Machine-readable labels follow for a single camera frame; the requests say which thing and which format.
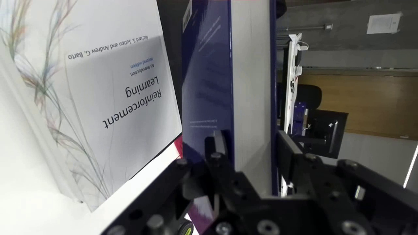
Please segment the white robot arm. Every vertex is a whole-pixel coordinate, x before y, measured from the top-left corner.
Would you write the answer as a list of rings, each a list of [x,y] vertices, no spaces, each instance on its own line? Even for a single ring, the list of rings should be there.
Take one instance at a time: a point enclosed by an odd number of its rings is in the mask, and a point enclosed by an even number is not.
[[[202,156],[205,140],[220,136],[223,152],[235,170],[264,196],[279,193],[275,168],[275,134],[292,131],[298,57],[307,50],[299,37],[290,40],[282,62],[284,102],[277,99],[274,49],[265,40],[223,36],[196,53],[196,104],[184,126],[187,147]],[[278,108],[284,117],[277,117]]]

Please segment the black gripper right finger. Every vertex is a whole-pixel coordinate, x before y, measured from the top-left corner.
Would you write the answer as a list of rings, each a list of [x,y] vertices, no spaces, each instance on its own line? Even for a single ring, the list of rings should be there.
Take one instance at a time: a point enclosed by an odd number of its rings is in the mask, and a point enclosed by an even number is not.
[[[326,165],[320,157],[303,153],[283,131],[277,134],[278,169],[294,194],[281,198],[286,204],[345,206],[347,190],[341,177],[341,162]]]

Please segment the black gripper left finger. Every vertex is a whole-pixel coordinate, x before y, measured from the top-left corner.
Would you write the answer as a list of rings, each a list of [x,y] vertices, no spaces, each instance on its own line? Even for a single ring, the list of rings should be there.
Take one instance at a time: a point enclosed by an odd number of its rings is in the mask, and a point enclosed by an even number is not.
[[[205,139],[205,160],[215,193],[226,206],[249,206],[260,200],[247,177],[230,162],[226,138],[214,131]]]

